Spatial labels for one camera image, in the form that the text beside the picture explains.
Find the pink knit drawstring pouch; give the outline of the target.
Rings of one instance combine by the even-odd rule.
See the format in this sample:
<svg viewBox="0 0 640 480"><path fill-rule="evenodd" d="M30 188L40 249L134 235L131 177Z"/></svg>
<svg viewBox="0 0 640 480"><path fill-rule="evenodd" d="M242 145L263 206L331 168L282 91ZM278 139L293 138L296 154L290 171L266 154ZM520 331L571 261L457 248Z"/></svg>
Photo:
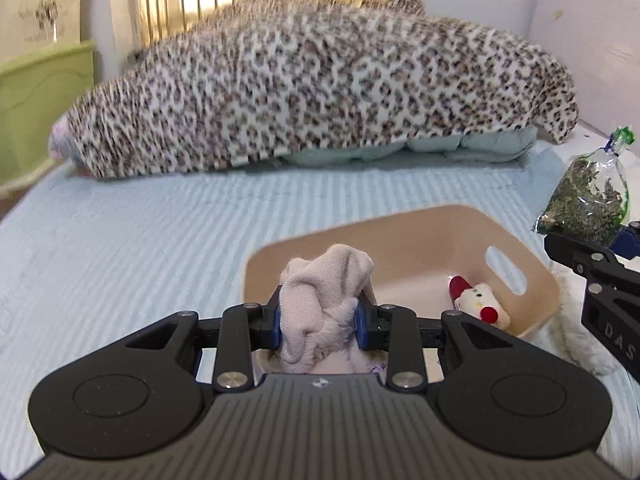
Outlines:
<svg viewBox="0 0 640 480"><path fill-rule="evenodd" d="M281 342L253 354L259 378L267 373L386 376L387 353L356 341L359 296L374 299L373 262L359 249L336 244L312 260L292 259L280 275Z"/></svg>

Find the teal quilted comforter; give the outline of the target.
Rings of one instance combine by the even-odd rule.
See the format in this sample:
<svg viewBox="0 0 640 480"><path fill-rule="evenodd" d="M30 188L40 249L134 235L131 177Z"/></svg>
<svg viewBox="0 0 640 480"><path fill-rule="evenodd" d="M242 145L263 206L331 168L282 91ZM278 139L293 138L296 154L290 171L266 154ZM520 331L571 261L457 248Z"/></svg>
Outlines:
<svg viewBox="0 0 640 480"><path fill-rule="evenodd" d="M526 154L535 144L538 129L521 129L468 136L431 136L366 148L305 148L298 153L283 155L289 164L319 168L348 162L374 162L402 150L418 154L442 155L455 162L512 162Z"/></svg>

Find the green plastic storage box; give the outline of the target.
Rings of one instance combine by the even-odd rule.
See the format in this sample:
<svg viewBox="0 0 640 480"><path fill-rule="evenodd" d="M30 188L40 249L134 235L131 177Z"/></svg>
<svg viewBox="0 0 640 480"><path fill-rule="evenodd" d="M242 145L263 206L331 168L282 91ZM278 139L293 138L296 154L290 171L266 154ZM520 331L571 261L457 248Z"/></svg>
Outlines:
<svg viewBox="0 0 640 480"><path fill-rule="evenodd" d="M94 44L57 44L1 64L1 195L53 166L49 131L94 83Z"/></svg>

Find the beige plastic storage bin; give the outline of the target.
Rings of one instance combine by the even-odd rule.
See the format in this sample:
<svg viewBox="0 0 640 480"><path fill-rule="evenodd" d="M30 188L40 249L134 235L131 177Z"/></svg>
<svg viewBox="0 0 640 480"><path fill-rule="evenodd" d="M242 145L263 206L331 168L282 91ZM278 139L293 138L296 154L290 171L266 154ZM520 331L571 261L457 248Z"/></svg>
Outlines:
<svg viewBox="0 0 640 480"><path fill-rule="evenodd" d="M448 284L455 275L491 287L510 316L513 336L532 336L559 309L559 286L547 266L500 224L462 205L393 214L268 245L248 260L245 298L265 298L291 259L317 257L334 243L371 257L379 302L407 307L420 318L437 318L451 308Z"/></svg>

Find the leopard print blanket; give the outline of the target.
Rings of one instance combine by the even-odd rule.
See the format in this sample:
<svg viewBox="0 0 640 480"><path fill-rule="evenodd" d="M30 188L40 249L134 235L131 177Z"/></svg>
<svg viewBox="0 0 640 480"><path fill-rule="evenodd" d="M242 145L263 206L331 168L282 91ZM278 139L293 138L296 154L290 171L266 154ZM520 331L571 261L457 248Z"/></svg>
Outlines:
<svg viewBox="0 0 640 480"><path fill-rule="evenodd" d="M243 0L87 90L49 151L125 179L530 127L562 143L578 116L568 68L512 32L418 0Z"/></svg>

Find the blue striped bed sheet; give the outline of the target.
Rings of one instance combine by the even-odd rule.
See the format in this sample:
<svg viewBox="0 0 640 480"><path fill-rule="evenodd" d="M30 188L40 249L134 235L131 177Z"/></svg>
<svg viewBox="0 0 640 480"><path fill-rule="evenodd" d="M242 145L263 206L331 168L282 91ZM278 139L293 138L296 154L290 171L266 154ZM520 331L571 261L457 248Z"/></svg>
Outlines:
<svg viewBox="0 0 640 480"><path fill-rule="evenodd" d="M237 304L247 259L276 240L443 204L483 211L534 254L539 211L575 139L515 162L401 151L375 162L266 162L219 174L99 182L64 165L1 223L1 470L40 459L26 408L52 370L159 318Z"/></svg>

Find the pink bed headboard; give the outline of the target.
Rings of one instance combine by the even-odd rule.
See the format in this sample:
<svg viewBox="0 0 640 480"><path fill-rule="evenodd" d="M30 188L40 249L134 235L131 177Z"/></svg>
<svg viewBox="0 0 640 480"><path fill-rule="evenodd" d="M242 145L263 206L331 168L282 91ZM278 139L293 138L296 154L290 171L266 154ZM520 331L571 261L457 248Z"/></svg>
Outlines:
<svg viewBox="0 0 640 480"><path fill-rule="evenodd" d="M639 131L639 0L536 0L528 38L573 75L580 120Z"/></svg>

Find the clear bag of dried herbs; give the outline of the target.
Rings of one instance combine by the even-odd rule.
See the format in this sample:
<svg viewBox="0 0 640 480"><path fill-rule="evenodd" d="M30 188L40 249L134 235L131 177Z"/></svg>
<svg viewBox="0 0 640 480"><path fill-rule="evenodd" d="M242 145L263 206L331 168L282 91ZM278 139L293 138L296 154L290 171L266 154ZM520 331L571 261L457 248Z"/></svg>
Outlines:
<svg viewBox="0 0 640 480"><path fill-rule="evenodd" d="M535 231L610 246L628 214L629 191L620 155L631 144L634 132L620 127L602 148L573 158L538 216Z"/></svg>

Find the cream plastic storage box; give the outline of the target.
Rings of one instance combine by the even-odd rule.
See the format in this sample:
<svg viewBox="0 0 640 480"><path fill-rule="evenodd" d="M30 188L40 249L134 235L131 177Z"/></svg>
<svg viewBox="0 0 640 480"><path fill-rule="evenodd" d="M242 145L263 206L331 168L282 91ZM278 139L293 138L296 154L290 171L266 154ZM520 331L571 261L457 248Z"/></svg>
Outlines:
<svg viewBox="0 0 640 480"><path fill-rule="evenodd" d="M80 41L81 0L1 0L1 61Z"/></svg>

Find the white plush toy red hat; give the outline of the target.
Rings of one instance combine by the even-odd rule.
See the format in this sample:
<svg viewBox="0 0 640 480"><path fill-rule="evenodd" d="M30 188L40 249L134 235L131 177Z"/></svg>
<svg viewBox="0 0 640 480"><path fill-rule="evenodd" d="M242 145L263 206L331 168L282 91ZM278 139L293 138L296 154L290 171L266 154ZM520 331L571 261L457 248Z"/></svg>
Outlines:
<svg viewBox="0 0 640 480"><path fill-rule="evenodd" d="M478 283L472 286L465 278L456 275L450 278L448 289L454 310L478 318L499 330L510 327L510 316L501 307L489 285Z"/></svg>

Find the white fluffy plush sheep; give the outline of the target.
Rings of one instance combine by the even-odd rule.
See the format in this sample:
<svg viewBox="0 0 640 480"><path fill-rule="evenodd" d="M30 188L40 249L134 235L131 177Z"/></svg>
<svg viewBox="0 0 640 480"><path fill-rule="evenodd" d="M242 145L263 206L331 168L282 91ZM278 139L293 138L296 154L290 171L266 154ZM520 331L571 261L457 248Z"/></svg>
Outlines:
<svg viewBox="0 0 640 480"><path fill-rule="evenodd" d="M536 341L544 350L593 375L606 376L616 372L620 363L582 326L586 280L559 263L550 263L549 270L559 285L560 307Z"/></svg>

